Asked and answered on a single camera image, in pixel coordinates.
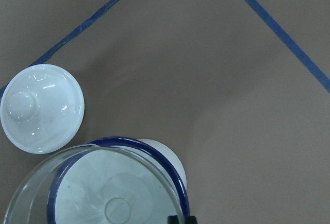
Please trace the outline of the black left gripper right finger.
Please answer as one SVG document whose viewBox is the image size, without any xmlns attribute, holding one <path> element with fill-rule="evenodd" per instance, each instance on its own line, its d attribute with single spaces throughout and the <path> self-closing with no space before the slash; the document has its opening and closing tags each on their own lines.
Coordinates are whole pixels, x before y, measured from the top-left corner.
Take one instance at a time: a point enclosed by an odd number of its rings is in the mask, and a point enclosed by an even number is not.
<svg viewBox="0 0 330 224">
<path fill-rule="evenodd" d="M 197 224 L 197 218 L 195 216 L 186 216 L 185 224 Z"/>
</svg>

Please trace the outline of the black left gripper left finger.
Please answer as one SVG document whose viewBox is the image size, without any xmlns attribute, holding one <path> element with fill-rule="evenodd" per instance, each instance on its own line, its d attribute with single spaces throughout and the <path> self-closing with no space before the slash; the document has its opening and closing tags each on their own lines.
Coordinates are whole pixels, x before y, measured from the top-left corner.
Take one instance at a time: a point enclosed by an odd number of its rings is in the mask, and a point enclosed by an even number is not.
<svg viewBox="0 0 330 224">
<path fill-rule="evenodd" d="M 177 215 L 168 216 L 167 224 L 178 224 L 178 216 Z"/>
</svg>

